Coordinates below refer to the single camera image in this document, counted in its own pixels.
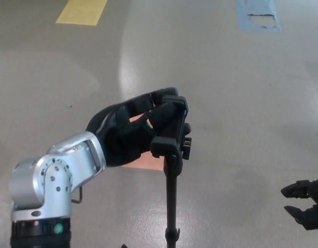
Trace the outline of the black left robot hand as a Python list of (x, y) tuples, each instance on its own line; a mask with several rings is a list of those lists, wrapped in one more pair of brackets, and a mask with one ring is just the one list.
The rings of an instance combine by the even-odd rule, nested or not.
[(186, 98), (169, 87), (106, 107), (86, 130), (98, 138), (108, 167), (126, 165), (148, 151), (177, 159), (190, 132), (187, 113)]

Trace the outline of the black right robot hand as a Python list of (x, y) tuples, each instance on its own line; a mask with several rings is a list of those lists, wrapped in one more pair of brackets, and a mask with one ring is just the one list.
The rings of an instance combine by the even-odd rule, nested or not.
[(286, 212), (305, 230), (318, 229), (318, 180), (299, 180), (281, 189), (286, 198), (311, 198), (315, 204), (306, 210), (293, 206), (284, 206)]

